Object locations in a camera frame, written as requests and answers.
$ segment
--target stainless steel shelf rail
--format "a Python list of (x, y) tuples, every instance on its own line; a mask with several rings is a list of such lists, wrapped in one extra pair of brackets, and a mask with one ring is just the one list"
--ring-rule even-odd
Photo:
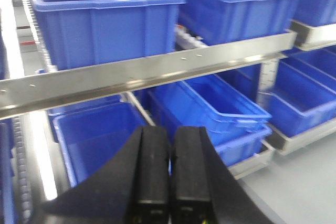
[(290, 29), (298, 33), (295, 46), (303, 51), (336, 45), (336, 24), (313, 27), (293, 20)]
[(296, 33), (0, 81), (0, 118), (279, 58)]
[(273, 134), (267, 138), (267, 142), (276, 148), (281, 155), (285, 156), (335, 133), (336, 119), (329, 120), (293, 137), (287, 137), (274, 126), (270, 126), (273, 130)]

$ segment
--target shelf frame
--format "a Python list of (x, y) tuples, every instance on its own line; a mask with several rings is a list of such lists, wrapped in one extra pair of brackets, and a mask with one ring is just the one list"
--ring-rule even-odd
[(297, 32), (295, 46), (303, 51), (336, 45), (336, 24), (313, 27), (293, 20), (290, 29)]
[(0, 81), (0, 119), (276, 59), (296, 33)]
[(287, 137), (280, 130), (270, 125), (273, 134), (267, 137), (267, 142), (285, 156), (313, 142), (323, 139), (336, 132), (336, 118), (320, 124), (299, 135)]

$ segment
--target metal rail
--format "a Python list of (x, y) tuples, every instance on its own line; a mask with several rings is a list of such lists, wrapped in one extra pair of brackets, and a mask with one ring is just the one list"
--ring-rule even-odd
[(336, 45), (336, 24), (313, 27), (293, 20), (291, 30), (298, 33), (295, 46), (304, 51), (311, 51)]
[(0, 81), (0, 118), (279, 58), (296, 33)]

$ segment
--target blue crate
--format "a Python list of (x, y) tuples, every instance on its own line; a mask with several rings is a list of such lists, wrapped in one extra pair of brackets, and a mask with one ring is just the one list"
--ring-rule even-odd
[[(153, 91), (150, 91), (149, 95), (152, 99), (151, 112), (153, 118), (160, 125), (166, 127), (169, 138), (172, 140), (176, 129), (183, 125), (183, 123), (176, 118), (172, 110), (169, 110), (160, 103)], [(218, 154), (227, 166), (247, 159), (255, 153), (259, 153), (262, 146), (261, 140), (271, 134), (270, 128), (263, 125), (261, 129), (257, 131), (245, 129), (245, 131), (237, 137), (227, 138), (224, 136), (228, 141), (218, 145), (214, 142), (214, 138), (218, 133), (209, 131), (209, 129), (207, 129), (207, 132), (212, 143), (216, 146)]]
[(179, 22), (208, 45), (281, 34), (299, 0), (187, 0)]
[(242, 137), (215, 147), (215, 149), (226, 166), (234, 165), (259, 153), (262, 140), (271, 133), (272, 130), (264, 126), (263, 129), (255, 133), (246, 133)]
[(123, 102), (58, 116), (54, 125), (73, 187), (108, 161), (145, 121)]
[(69, 69), (170, 52), (185, 0), (32, 0), (53, 65)]
[(327, 51), (333, 52), (334, 54), (336, 54), (336, 46), (325, 47), (324, 49), (327, 50)]
[(327, 50), (320, 49), (299, 54), (292, 54), (292, 57), (298, 58), (321, 71), (336, 77), (336, 55)]
[(336, 91), (336, 55), (320, 49), (288, 56), (282, 61)]
[(160, 119), (164, 108), (177, 120), (167, 126), (170, 136), (180, 125), (205, 126), (217, 145), (247, 130), (260, 130), (270, 119), (266, 111), (213, 74), (158, 86), (149, 93), (151, 113), (156, 121), (166, 126)]
[(281, 61), (268, 112), (270, 122), (292, 137), (334, 118), (336, 93)]
[(11, 164), (11, 134), (7, 123), (0, 122), (0, 219), (4, 218), (4, 224), (15, 223), (15, 208), (12, 184), (12, 164)]
[(336, 0), (301, 0), (294, 19), (310, 26), (336, 23)]
[(49, 123), (51, 125), (51, 132), (55, 142), (58, 142), (55, 127), (53, 126), (53, 120), (55, 117), (68, 114), (79, 112), (81, 110), (92, 109), (100, 106), (105, 106), (108, 104), (118, 103), (121, 100), (121, 95), (111, 95), (109, 97), (98, 98), (86, 102), (79, 102), (68, 106), (57, 107), (54, 109), (50, 109), (47, 111)]
[(148, 92), (152, 89), (154, 88), (140, 89), (140, 90), (135, 90), (133, 92), (145, 110), (149, 110), (151, 107), (151, 99), (148, 95)]
[(255, 100), (258, 78), (254, 79), (248, 74), (240, 71), (240, 69), (217, 73), (217, 75), (249, 99)]

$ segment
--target plastic storage bin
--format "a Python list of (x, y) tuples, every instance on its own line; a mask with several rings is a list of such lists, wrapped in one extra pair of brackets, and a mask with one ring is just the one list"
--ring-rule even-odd
[(336, 46), (325, 47), (324, 49), (327, 50), (327, 51), (333, 52), (334, 54), (336, 54)]
[(335, 117), (336, 93), (281, 61), (268, 111), (270, 122), (292, 137)]
[(310, 26), (336, 23), (336, 0), (300, 0), (294, 19)]
[(331, 52), (320, 49), (310, 52), (302, 52), (299, 54), (292, 54), (291, 56), (300, 59), (333, 77), (336, 77), (336, 55)]
[(12, 184), (12, 167), (11, 167), (11, 135), (8, 124), (0, 122), (0, 220), (3, 218), (4, 224), (15, 223), (14, 196)]
[(215, 149), (226, 166), (234, 165), (259, 153), (262, 140), (271, 133), (271, 129), (264, 126), (263, 129), (255, 133), (246, 133), (242, 137), (215, 147)]
[(154, 119), (166, 126), (160, 119), (164, 109), (176, 118), (171, 120), (176, 123), (167, 126), (170, 136), (180, 125), (205, 126), (217, 145), (247, 130), (260, 130), (270, 118), (266, 111), (213, 74), (158, 86), (149, 93)]
[[(98, 99), (94, 99), (94, 100), (90, 100), (86, 102), (79, 102), (79, 103), (75, 103), (75, 104), (68, 105), (68, 106), (62, 106), (62, 107), (50, 109), (48, 110), (49, 123), (50, 125), (52, 125), (54, 118), (60, 115), (79, 112), (81, 110), (87, 110), (90, 108), (93, 109), (99, 106), (118, 103), (120, 102), (120, 100), (121, 100), (121, 95), (117, 94), (117, 95), (112, 95), (109, 97), (98, 98)], [(51, 131), (54, 136), (55, 142), (58, 142), (57, 134), (53, 126), (51, 127)]]
[(52, 64), (69, 69), (172, 51), (185, 0), (32, 0)]
[(108, 161), (145, 122), (123, 102), (58, 116), (54, 125), (73, 187)]
[(248, 98), (255, 100), (260, 73), (260, 64), (224, 71), (217, 75)]
[[(176, 129), (183, 125), (183, 123), (176, 118), (176, 116), (172, 113), (172, 110), (169, 110), (159, 102), (153, 91), (150, 91), (149, 94), (152, 98), (151, 112), (155, 121), (160, 125), (165, 126), (170, 139), (173, 139)], [(227, 139), (228, 141), (226, 143), (216, 145), (214, 143), (213, 136), (217, 133), (213, 133), (209, 130), (207, 131), (211, 141), (216, 146), (215, 148), (218, 154), (227, 166), (247, 159), (255, 153), (259, 153), (262, 145), (261, 140), (271, 134), (270, 128), (264, 125), (260, 130), (256, 130), (254, 132), (245, 128), (244, 132), (240, 136), (230, 137)]]
[(284, 33), (299, 0), (187, 0), (179, 22), (208, 45)]
[(282, 61), (336, 91), (336, 55), (333, 53), (323, 49), (301, 52)]

